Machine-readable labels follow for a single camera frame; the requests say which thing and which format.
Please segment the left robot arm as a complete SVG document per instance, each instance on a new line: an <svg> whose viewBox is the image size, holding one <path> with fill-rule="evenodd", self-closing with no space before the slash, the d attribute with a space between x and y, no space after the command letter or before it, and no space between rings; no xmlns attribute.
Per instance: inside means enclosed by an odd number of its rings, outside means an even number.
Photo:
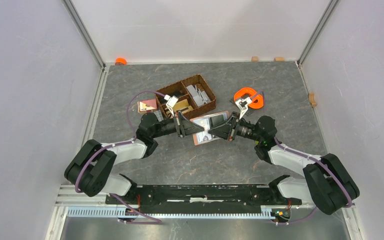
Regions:
<svg viewBox="0 0 384 240"><path fill-rule="evenodd" d="M153 112L146 113L132 139L115 143L86 141L65 169L64 177L74 184L77 193L89 197L99 193L116 194L125 204L131 204L137 198L135 184L122 174L113 174L113 166L149 157L158 146L156 138L171 134L183 138L202 131L202 126L179 111L173 118L162 121Z"/></svg>

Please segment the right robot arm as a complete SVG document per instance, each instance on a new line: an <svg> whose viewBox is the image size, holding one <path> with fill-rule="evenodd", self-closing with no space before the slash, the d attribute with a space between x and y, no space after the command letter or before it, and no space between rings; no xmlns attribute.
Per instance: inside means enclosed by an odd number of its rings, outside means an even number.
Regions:
<svg viewBox="0 0 384 240"><path fill-rule="evenodd" d="M260 160L287 168L302 177L285 176L275 182L268 191L269 199L275 204L293 198L313 203L324 214L331 215L341 208L350 208L361 194L338 156L333 153L314 155L287 146L276 137L275 119L268 115L252 124L233 112L208 132L227 141L236 137L256 141L254 150Z"/></svg>

